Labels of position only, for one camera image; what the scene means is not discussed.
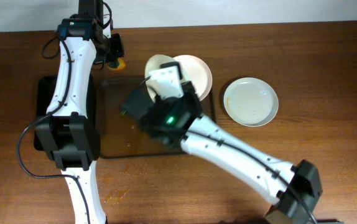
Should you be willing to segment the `orange green sponge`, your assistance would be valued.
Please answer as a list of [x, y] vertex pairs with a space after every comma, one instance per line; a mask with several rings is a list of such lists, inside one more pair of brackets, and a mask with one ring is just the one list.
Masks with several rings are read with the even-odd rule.
[[126, 68], [126, 63], [122, 57], [108, 64], [108, 68], [114, 71], [120, 71]]

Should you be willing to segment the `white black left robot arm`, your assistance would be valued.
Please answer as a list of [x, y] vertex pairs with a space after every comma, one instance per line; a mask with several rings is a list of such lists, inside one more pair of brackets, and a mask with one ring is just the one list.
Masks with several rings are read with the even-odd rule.
[[40, 90], [50, 101], [35, 122], [35, 143], [66, 180], [76, 223], [107, 223], [96, 181], [101, 152], [95, 128], [95, 89], [92, 66], [116, 62], [124, 51], [113, 21], [73, 17], [57, 28], [60, 65], [50, 90]]

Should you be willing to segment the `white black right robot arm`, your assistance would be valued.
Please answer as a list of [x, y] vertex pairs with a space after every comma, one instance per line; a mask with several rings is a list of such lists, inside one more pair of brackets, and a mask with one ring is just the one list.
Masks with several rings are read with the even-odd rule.
[[179, 144], [189, 155], [222, 168], [271, 204], [269, 223], [316, 223], [322, 195], [318, 169], [302, 160], [293, 165], [246, 144], [203, 113], [193, 84], [181, 81], [177, 62], [152, 70], [120, 106], [139, 129], [165, 145]]

